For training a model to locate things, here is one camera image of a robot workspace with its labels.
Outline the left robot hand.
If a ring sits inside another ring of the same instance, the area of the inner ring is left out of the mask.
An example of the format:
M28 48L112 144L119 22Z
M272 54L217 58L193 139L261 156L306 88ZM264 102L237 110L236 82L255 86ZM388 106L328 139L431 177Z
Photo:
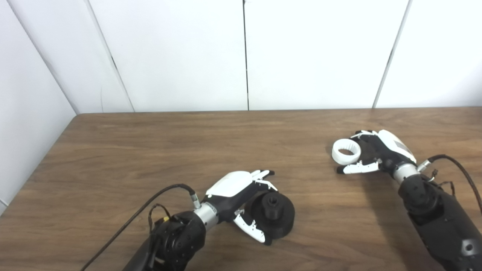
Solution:
M195 214L201 219L206 231L223 222L233 222L256 241L271 245L272 238L260 230L256 221L242 207L258 192L278 192L265 177L274 171L230 172L218 180L205 193Z

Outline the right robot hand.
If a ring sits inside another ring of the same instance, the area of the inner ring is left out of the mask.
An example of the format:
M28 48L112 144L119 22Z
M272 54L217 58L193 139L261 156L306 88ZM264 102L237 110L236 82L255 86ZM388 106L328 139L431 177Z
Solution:
M386 172L399 182L419 174L416 158L407 146L387 130L360 130L334 143L332 157L338 174Z

